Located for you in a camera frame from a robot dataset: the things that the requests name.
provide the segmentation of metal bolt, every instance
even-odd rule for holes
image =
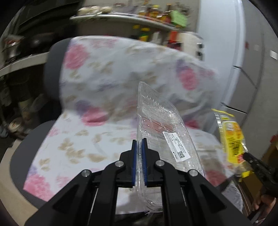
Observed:
[[[116,161],[115,162],[115,166],[116,167],[121,167],[121,166],[123,166],[124,165],[124,162],[123,161]]]
[[[83,176],[83,177],[87,177],[87,176],[89,176],[91,174],[91,172],[89,171],[89,170],[87,170],[87,169],[85,169],[85,170],[83,170],[82,172],[81,172],[81,175]]]
[[[165,162],[162,161],[162,160],[157,160],[157,161],[155,162],[155,164],[156,164],[157,166],[164,166]]]
[[[195,169],[191,169],[191,170],[189,171],[189,174],[190,174],[191,176],[197,176],[197,175],[198,175],[198,171],[195,170]]]

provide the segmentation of yellow snack package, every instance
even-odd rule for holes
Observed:
[[[243,159],[243,153],[248,152],[242,130],[235,120],[235,116],[225,111],[212,109],[217,120],[220,140],[226,160],[235,174],[242,177],[249,176],[249,164]]]

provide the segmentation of white shelf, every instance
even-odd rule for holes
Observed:
[[[8,73],[26,68],[26,67],[44,64],[47,60],[48,53],[49,52],[35,54],[35,55],[21,58],[17,61],[14,61],[14,62],[10,63],[9,65],[0,69],[0,77],[6,75]]]
[[[161,23],[158,19],[147,19],[146,16],[129,14],[129,13],[110,13],[110,14],[98,14],[98,15],[72,16],[70,20],[81,22],[89,19],[99,19],[99,18],[106,18],[106,19],[125,21],[125,22],[130,21],[138,24],[145,24],[155,28],[160,28],[167,31],[175,29],[173,25]]]

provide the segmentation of qr code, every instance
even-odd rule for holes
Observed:
[[[178,152],[178,155],[179,155],[180,158],[184,158],[185,157],[182,151]]]

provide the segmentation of clear plastic container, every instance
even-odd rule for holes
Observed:
[[[147,188],[144,184],[141,158],[143,138],[147,139],[148,148],[158,151],[160,159],[172,164],[176,169],[185,172],[196,169],[203,176],[204,173],[194,144],[177,109],[144,82],[139,83],[137,116],[136,189],[146,208],[152,212],[159,212],[162,211],[160,188]],[[162,132],[177,133],[190,158],[176,162]]]

